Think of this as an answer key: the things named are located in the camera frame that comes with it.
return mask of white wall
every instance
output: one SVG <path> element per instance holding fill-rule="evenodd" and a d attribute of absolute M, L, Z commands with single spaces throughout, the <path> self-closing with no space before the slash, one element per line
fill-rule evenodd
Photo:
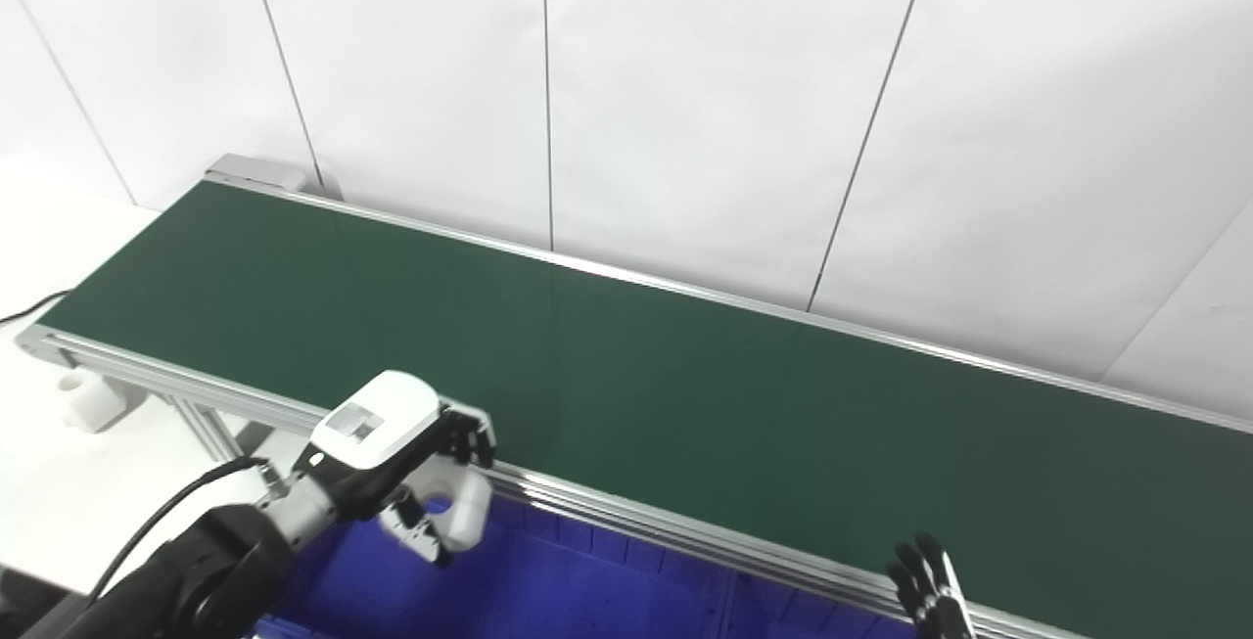
<path fill-rule="evenodd" d="M 254 154 L 1253 418 L 1253 0 L 912 1 L 0 0 L 0 179 Z"/>

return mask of green belt surface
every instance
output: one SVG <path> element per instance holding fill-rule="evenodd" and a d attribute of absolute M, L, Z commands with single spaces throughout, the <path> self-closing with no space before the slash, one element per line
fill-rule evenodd
<path fill-rule="evenodd" d="M 331 408 L 385 368 L 500 457 L 1101 639 L 1248 634 L 1253 437 L 200 183 L 40 323 Z"/>

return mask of black cable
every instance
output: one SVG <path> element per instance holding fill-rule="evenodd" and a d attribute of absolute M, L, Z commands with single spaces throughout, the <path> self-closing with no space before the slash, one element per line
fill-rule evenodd
<path fill-rule="evenodd" d="M 0 326 L 4 326 L 5 323 L 9 323 L 11 321 L 18 321 L 19 318 L 24 317 L 24 314 L 33 314 L 33 313 L 35 313 L 36 309 L 39 309 L 39 307 L 46 304 L 48 302 L 50 302 L 53 299 L 60 299 L 61 297 L 64 297 L 65 294 L 69 294 L 69 293 L 70 293 L 69 289 L 61 289 L 59 292 L 53 292 L 51 294 L 45 296 L 44 299 L 36 301 L 35 306 L 30 307 L 29 309 L 23 311 L 23 312 L 18 312 L 15 314 L 6 314 L 6 317 L 0 318 Z"/>
<path fill-rule="evenodd" d="M 239 472 L 241 470 L 248 470 L 249 467 L 266 465 L 268 462 L 269 459 L 257 459 L 257 457 L 234 459 L 197 477 L 195 480 L 192 481 L 190 485 L 175 492 L 173 497 L 170 497 L 164 505 L 160 506 L 159 510 L 157 510 L 155 512 L 153 512 L 150 517 L 148 517 L 148 521 L 145 521 L 139 527 L 139 530 L 135 531 L 135 534 L 130 538 L 130 540 L 127 541 L 127 545 L 122 546 L 122 550 L 118 551 L 118 555 L 113 558 L 113 563 L 110 563 L 109 568 L 104 570 L 104 575 L 100 576 L 100 580 L 95 583 L 95 586 L 91 589 L 91 593 L 86 596 L 86 606 L 90 608 L 91 605 L 95 604 L 96 600 L 100 599 L 100 595 L 104 593 L 104 586 L 109 584 L 109 579 L 112 579 L 113 574 L 118 573 L 118 569 L 122 568 L 122 561 L 127 560 L 127 556 L 130 555 L 130 551 L 135 550 L 135 546 L 139 545 L 139 541 L 142 541 L 143 538 L 147 536 L 148 532 L 152 531 L 154 526 L 157 526 L 157 522 L 160 521 L 162 517 L 164 517 L 167 514 L 169 514 L 170 510 L 178 506 L 179 502 L 185 500 L 188 495 L 195 492 L 197 490 L 204 487 L 207 484 L 213 482 L 214 480 L 221 480 L 231 475 L 232 472 Z"/>

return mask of blue bin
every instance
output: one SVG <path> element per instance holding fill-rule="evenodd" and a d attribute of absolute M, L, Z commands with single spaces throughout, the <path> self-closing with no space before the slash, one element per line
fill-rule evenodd
<path fill-rule="evenodd" d="M 436 569 L 377 522 L 306 549 L 262 639 L 906 639 L 855 608 L 496 497 L 482 543 Z"/>

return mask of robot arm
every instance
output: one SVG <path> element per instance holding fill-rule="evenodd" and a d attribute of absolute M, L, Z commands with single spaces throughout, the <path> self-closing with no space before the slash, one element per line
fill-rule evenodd
<path fill-rule="evenodd" d="M 944 546 L 930 534 L 918 534 L 917 549 L 896 546 L 900 563 L 887 566 L 896 598 L 913 620 L 918 639 L 975 639 L 966 598 Z"/>
<path fill-rule="evenodd" d="M 385 510 L 424 526 L 450 550 L 402 482 L 426 461 L 491 465 L 496 439 L 482 411 L 444 402 L 421 380 L 381 372 L 315 427 L 292 475 L 256 505 L 214 507 L 91 605 L 63 639 L 227 639 L 277 603 L 296 551 L 338 520 Z M 405 544 L 413 550 L 424 545 Z"/>

